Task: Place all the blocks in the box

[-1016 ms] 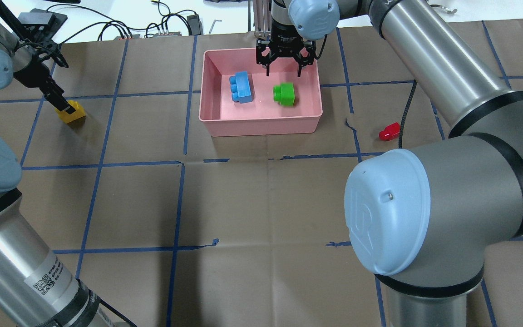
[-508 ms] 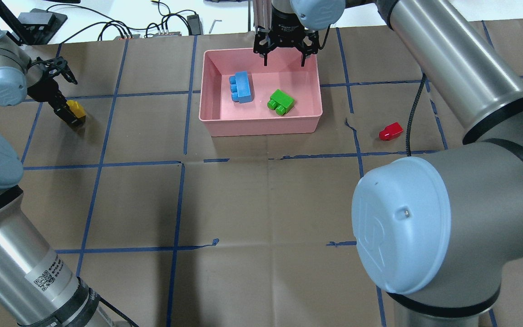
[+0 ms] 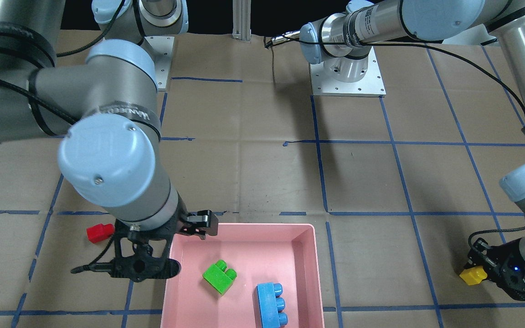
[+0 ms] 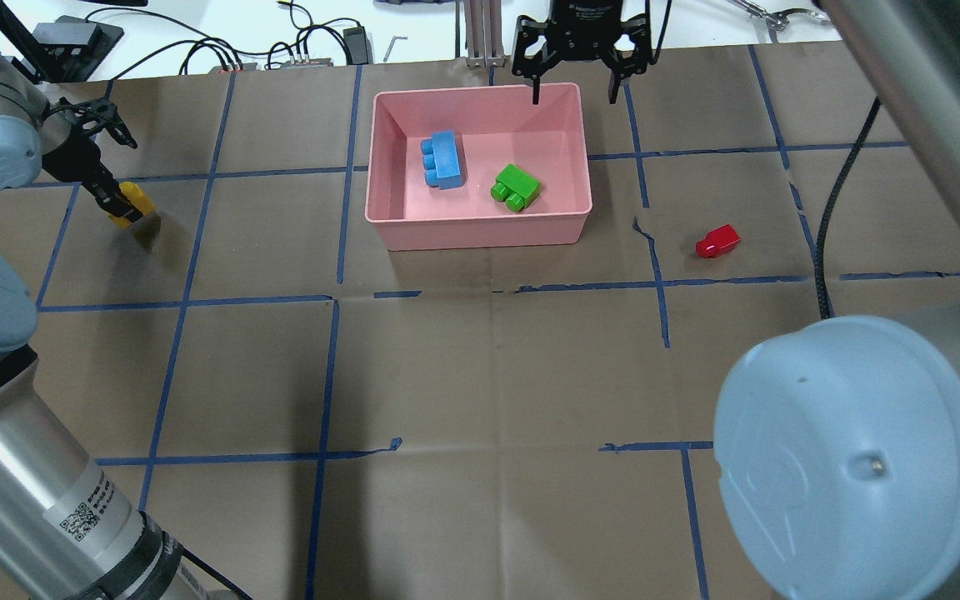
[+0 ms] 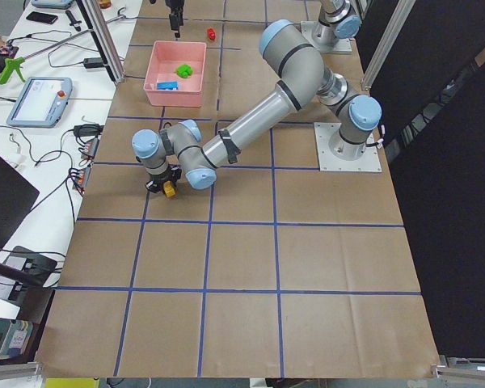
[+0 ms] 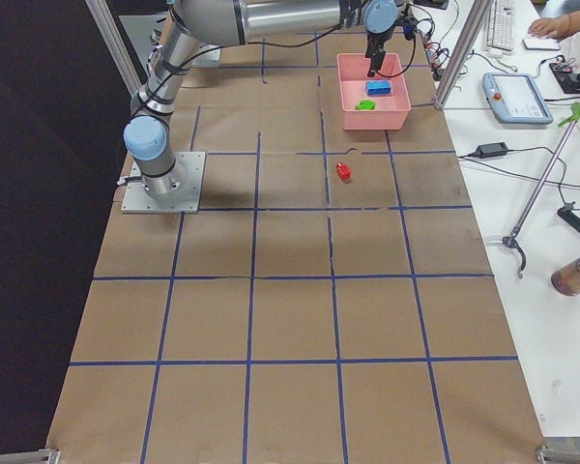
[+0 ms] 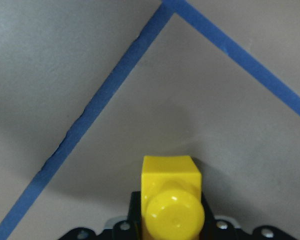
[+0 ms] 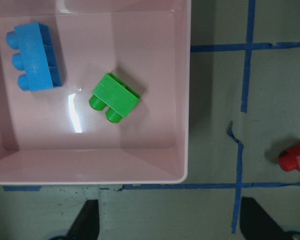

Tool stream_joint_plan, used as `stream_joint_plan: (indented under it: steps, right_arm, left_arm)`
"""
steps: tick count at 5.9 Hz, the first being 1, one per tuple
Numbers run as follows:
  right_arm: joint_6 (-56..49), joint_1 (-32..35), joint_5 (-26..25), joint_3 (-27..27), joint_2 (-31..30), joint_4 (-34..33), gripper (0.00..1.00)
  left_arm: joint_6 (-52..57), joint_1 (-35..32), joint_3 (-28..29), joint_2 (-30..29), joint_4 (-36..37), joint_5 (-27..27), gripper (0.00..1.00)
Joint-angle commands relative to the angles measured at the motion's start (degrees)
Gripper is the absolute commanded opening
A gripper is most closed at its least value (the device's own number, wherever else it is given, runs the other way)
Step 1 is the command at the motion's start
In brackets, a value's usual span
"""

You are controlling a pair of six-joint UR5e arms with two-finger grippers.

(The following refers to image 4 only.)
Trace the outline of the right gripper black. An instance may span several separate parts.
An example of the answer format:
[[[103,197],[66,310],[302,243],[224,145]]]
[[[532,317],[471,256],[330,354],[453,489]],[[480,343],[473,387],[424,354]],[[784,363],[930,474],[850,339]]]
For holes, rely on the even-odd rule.
[[[561,63],[599,61],[609,69],[608,103],[616,105],[621,78],[654,64],[652,11],[625,18],[623,1],[552,1],[544,19],[519,15],[512,73],[530,78],[531,103],[541,98],[541,76]]]

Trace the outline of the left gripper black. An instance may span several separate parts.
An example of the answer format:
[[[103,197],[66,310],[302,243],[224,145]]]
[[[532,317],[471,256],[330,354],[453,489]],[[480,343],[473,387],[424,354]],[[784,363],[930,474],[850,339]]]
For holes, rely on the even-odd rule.
[[[57,181],[81,183],[109,217],[125,216],[128,205],[119,181],[104,167],[102,149],[92,136],[108,132],[122,147],[136,149],[138,141],[130,132],[118,107],[107,98],[73,103],[60,98],[51,105],[51,115],[64,114],[72,130],[62,144],[42,156],[42,170]]]

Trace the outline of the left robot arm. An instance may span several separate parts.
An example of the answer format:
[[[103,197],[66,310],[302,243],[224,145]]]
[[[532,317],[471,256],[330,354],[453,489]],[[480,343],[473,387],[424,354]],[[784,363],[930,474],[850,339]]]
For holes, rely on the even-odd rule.
[[[153,215],[94,142],[136,140],[106,99],[51,102],[0,53],[0,191],[46,173],[77,183],[121,228]],[[131,505],[35,391],[29,288],[0,255],[0,568],[31,599],[244,599],[245,592]]]

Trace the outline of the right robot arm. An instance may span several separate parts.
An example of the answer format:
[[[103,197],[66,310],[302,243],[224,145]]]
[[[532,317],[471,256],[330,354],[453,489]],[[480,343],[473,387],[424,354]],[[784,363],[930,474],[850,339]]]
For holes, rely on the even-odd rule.
[[[960,227],[960,1],[740,8],[773,41],[799,22],[848,34]],[[824,278],[831,213],[869,129],[812,250],[822,321],[740,358],[702,444],[774,599],[960,599],[960,303],[834,317]]]

